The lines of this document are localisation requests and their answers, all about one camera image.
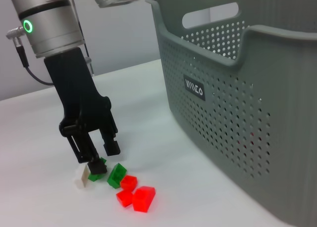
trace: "plastic basket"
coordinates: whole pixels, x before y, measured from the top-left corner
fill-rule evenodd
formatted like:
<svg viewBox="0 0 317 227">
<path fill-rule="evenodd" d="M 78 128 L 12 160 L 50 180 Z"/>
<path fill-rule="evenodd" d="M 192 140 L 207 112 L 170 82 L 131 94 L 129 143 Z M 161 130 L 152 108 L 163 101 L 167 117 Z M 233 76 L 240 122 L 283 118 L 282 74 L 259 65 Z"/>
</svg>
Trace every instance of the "plastic basket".
<svg viewBox="0 0 317 227">
<path fill-rule="evenodd" d="M 169 106 L 195 144 L 281 220 L 317 226 L 317 0 L 147 0 Z M 236 2 L 185 29 L 186 13 Z"/>
</svg>

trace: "white table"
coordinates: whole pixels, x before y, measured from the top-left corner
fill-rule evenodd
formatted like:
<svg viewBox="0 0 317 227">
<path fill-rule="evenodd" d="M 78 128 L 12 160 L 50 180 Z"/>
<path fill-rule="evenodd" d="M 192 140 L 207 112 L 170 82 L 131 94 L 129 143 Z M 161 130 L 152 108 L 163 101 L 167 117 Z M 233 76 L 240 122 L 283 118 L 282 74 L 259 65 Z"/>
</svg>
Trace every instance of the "white table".
<svg viewBox="0 0 317 227">
<path fill-rule="evenodd" d="M 106 157 L 99 132 L 93 142 L 109 168 L 120 162 L 139 185 L 156 188 L 149 212 L 121 207 L 106 178 L 76 189 L 78 163 L 59 133 L 63 107 L 51 88 L 0 102 L 0 226 L 288 226 L 187 138 L 168 108 L 159 60 L 94 80 L 112 101 L 121 154 Z"/>
</svg>

